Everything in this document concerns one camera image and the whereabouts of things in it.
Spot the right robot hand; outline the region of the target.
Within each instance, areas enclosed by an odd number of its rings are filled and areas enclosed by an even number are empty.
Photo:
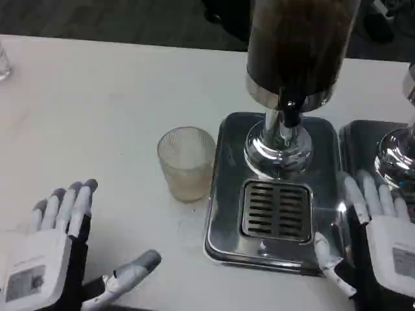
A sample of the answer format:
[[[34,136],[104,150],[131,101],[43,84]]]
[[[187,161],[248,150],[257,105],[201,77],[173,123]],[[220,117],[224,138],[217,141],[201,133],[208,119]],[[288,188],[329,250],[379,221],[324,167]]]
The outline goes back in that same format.
[[[340,172],[337,181],[351,258],[331,250],[333,241],[316,232],[320,270],[356,310],[413,310],[414,223],[406,202],[366,171],[357,179]]]

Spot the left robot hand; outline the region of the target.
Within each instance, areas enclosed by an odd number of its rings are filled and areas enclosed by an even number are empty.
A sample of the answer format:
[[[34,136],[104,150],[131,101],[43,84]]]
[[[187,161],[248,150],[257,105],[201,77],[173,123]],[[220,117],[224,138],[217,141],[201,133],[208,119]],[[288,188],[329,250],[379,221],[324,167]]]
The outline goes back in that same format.
[[[110,274],[84,282],[95,179],[56,189],[19,231],[1,233],[2,310],[102,310],[161,263],[150,249]]]

